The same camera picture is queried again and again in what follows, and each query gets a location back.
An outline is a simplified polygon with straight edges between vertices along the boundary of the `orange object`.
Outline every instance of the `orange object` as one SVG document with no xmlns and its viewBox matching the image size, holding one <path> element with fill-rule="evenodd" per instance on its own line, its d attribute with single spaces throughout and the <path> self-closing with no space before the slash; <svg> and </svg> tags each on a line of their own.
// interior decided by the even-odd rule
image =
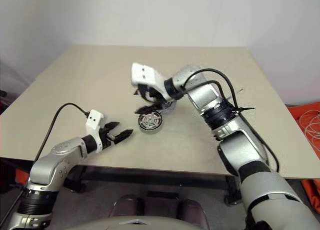
<svg viewBox="0 0 320 230">
<path fill-rule="evenodd" d="M 299 125 L 300 129 L 305 133 L 306 127 L 310 124 L 310 121 L 312 123 L 317 123 L 314 125 L 314 129 L 316 131 L 319 131 L 319 122 L 320 119 L 316 118 L 316 116 L 319 114 L 318 111 L 320 111 L 320 102 L 315 102 L 308 105 L 303 106 L 295 106 L 295 107 L 288 107 L 290 113 L 294 117 L 295 121 Z M 309 142 L 312 142 L 316 146 L 320 146 L 320 139 L 313 138 L 312 134 L 305 134 L 306 138 Z M 312 146 L 316 155 L 320 159 L 320 151 L 314 146 Z M 302 186 L 304 187 L 306 194 L 309 198 L 309 201 L 311 205 L 314 207 L 315 211 L 320 214 L 320 179 L 315 180 L 302 180 L 301 181 Z"/>
<path fill-rule="evenodd" d="M 28 178 L 29 178 L 28 173 L 19 169 L 15 170 L 15 182 L 25 185 L 25 183 L 28 181 Z"/>
</svg>

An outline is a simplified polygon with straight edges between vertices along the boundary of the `table surface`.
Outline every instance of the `table surface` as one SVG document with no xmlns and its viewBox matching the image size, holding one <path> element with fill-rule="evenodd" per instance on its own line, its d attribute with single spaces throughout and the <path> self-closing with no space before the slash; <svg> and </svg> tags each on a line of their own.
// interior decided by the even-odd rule
<svg viewBox="0 0 320 230">
<path fill-rule="evenodd" d="M 139 62 L 171 77 L 184 65 L 223 71 L 233 83 L 239 105 L 255 107 L 243 114 L 270 145 L 287 178 L 320 178 L 320 161 L 289 111 L 246 48 L 165 48 L 127 46 L 72 46 L 52 63 L 1 116 L 1 157 L 33 160 L 56 110 L 66 102 L 96 109 L 119 121 L 114 133 L 134 129 L 126 141 L 93 153 L 82 164 L 168 171 L 228 174 L 217 153 L 209 127 L 187 97 L 163 116 L 163 128 L 154 135 L 138 127 L 139 107 L 131 66 Z M 219 76 L 225 94 L 230 93 Z M 43 150 L 85 136 L 86 119 L 73 107 L 59 115 Z M 275 162 L 269 154 L 270 163 Z"/>
</svg>

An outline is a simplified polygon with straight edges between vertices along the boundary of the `black cable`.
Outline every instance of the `black cable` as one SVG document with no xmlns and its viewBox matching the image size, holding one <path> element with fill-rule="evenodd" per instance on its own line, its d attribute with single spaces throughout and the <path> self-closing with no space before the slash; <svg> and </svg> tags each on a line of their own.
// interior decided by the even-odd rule
<svg viewBox="0 0 320 230">
<path fill-rule="evenodd" d="M 253 132 L 253 134 L 256 136 L 256 138 L 266 147 L 266 149 L 270 152 L 270 154 L 272 155 L 272 157 L 274 158 L 274 161 L 276 163 L 276 171 L 279 172 L 279 169 L 280 169 L 280 163 L 279 163 L 279 160 L 276 156 L 276 154 L 271 150 L 271 148 L 269 147 L 269 145 L 263 140 L 263 138 L 258 134 L 258 132 L 250 125 L 250 123 L 247 121 L 247 119 L 243 116 L 243 114 L 241 113 L 241 111 L 243 110 L 247 110 L 247 109 L 252 109 L 252 108 L 239 108 L 238 107 L 238 102 L 237 102 L 237 98 L 236 98 L 236 93 L 235 93 L 235 90 L 234 90 L 234 87 L 231 83 L 231 81 L 229 80 L 229 78 L 224 74 L 222 73 L 221 71 L 219 70 L 216 70 L 216 69 L 212 69 L 212 68 L 205 68 L 205 69 L 201 69 L 201 70 L 198 70 L 194 73 L 192 73 L 187 79 L 186 81 L 184 82 L 183 84 L 183 87 L 185 88 L 186 87 L 186 84 L 187 82 L 191 79 L 191 77 L 193 77 L 194 75 L 196 74 L 199 74 L 201 72 L 214 72 L 214 73 L 217 73 L 218 75 L 222 76 L 224 78 L 224 80 L 226 81 L 226 83 L 228 84 L 229 88 L 230 88 L 230 91 L 231 91 L 231 95 L 232 95 L 232 100 L 233 100 L 233 103 L 234 103 L 234 106 L 229 103 L 233 109 L 238 113 L 238 115 L 240 116 L 240 118 L 248 125 L 248 127 L 250 128 L 250 130 Z M 207 85 L 207 84 L 211 84 L 209 83 L 211 81 L 207 81 L 207 82 L 203 82 L 201 84 L 198 84 L 188 90 L 185 90 L 184 92 L 188 92 L 188 91 L 191 91 L 191 90 L 194 90 L 198 87 L 201 87 L 201 86 L 204 86 L 204 85 Z M 219 88 L 219 91 L 222 95 L 222 97 L 226 100 L 226 98 L 224 97 L 223 95 L 223 90 L 221 88 L 221 85 L 220 84 L 217 84 L 216 82 L 212 82 L 213 84 L 216 84 Z"/>
<path fill-rule="evenodd" d="M 57 120 L 57 117 L 58 117 L 60 111 L 61 111 L 65 106 L 68 106 L 68 105 L 72 105 L 72 106 L 78 108 L 82 113 L 85 114 L 86 117 L 89 116 L 89 112 L 84 111 L 80 106 L 76 105 L 75 103 L 65 103 L 65 104 L 63 104 L 63 105 L 56 111 L 56 113 L 55 113 L 55 115 L 54 115 L 54 117 L 53 117 L 53 119 L 52 119 L 52 122 L 51 122 L 51 124 L 50 124 L 50 127 L 49 127 L 49 129 L 48 129 L 48 131 L 47 131 L 47 133 L 46 133 L 46 135 L 45 135 L 45 137 L 44 137 L 44 140 L 43 140 L 43 142 L 42 142 L 42 144 L 41 144 L 41 146 L 40 146 L 40 148 L 39 148 L 39 151 L 38 151 L 38 153 L 36 154 L 35 159 L 34 159 L 34 161 L 33 161 L 32 164 L 34 164 L 34 163 L 39 159 L 39 157 L 40 157 L 40 155 L 41 155 L 41 153 L 42 153 L 42 150 L 44 149 L 45 144 L 46 144 L 46 142 L 47 142 L 47 140 L 48 140 L 48 138 L 49 138 L 49 136 L 50 136 L 50 133 L 51 133 L 53 127 L 54 127 L 54 124 L 55 124 L 55 122 L 56 122 L 56 120 Z M 24 191 L 24 189 L 25 189 L 25 187 L 26 187 L 26 185 L 27 185 L 27 183 L 28 183 L 28 180 L 26 181 L 26 183 L 24 184 L 24 187 L 20 190 L 19 195 L 18 195 L 18 196 L 16 197 L 16 199 L 13 201 L 13 203 L 12 203 L 11 206 L 9 207 L 8 211 L 7 211 L 6 214 L 4 215 L 3 219 L 1 220 L 1 222 L 0 222 L 0 228 L 2 227 L 2 225 L 4 224 L 4 222 L 6 221 L 6 219 L 7 219 L 8 216 L 10 215 L 10 213 L 12 212 L 13 208 L 15 207 L 15 205 L 17 204 L 17 202 L 19 201 L 20 197 L 22 196 L 23 191 Z"/>
</svg>

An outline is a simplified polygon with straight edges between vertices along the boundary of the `floor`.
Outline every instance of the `floor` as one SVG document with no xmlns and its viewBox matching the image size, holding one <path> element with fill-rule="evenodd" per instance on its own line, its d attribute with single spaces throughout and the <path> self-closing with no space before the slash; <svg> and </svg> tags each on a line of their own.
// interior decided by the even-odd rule
<svg viewBox="0 0 320 230">
<path fill-rule="evenodd" d="M 289 183 L 302 200 L 309 204 L 300 181 L 289 180 Z M 145 197 L 150 190 L 177 192 L 181 199 L 189 198 L 198 201 L 206 212 L 211 230 L 236 230 L 244 229 L 245 227 L 246 213 L 242 204 L 231 207 L 226 206 L 224 204 L 225 192 L 223 190 L 102 181 L 90 181 L 86 185 L 86 192 L 82 194 L 72 193 L 65 188 L 61 190 L 53 209 L 54 217 L 47 229 L 64 229 L 80 222 L 108 216 L 113 203 L 121 196 L 133 193 Z M 8 205 L 17 194 L 18 190 L 14 189 L 0 196 L 1 217 L 4 215 L 4 209 L 8 208 Z M 173 216 L 175 213 L 174 205 L 177 203 L 175 200 L 159 200 L 145 197 L 145 201 L 148 206 L 160 205 L 163 211 L 162 214 Z M 146 214 L 158 213 L 160 213 L 159 210 L 155 212 L 150 207 L 146 208 Z M 320 221 L 320 215 L 316 213 L 315 215 Z"/>
</svg>

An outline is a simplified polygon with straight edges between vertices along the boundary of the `beige table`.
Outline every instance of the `beige table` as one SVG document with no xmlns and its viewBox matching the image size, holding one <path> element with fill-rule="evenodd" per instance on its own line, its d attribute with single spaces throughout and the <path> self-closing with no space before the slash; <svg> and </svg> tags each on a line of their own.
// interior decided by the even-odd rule
<svg viewBox="0 0 320 230">
<path fill-rule="evenodd" d="M 130 139 L 92 155 L 85 165 L 228 174 L 217 154 L 218 143 L 187 97 L 163 117 L 159 133 L 139 130 L 134 111 L 146 103 L 133 95 L 133 62 L 167 77 L 186 64 L 223 71 L 236 91 L 243 89 L 237 94 L 239 105 L 255 107 L 244 115 L 278 156 L 280 173 L 287 178 L 320 178 L 320 161 L 246 48 L 70 47 L 1 116 L 0 156 L 34 159 L 58 107 L 74 102 L 121 122 L 116 132 L 134 129 Z M 219 79 L 215 74 L 207 77 Z M 78 110 L 65 108 L 42 155 L 55 144 L 84 136 L 85 122 Z"/>
</svg>

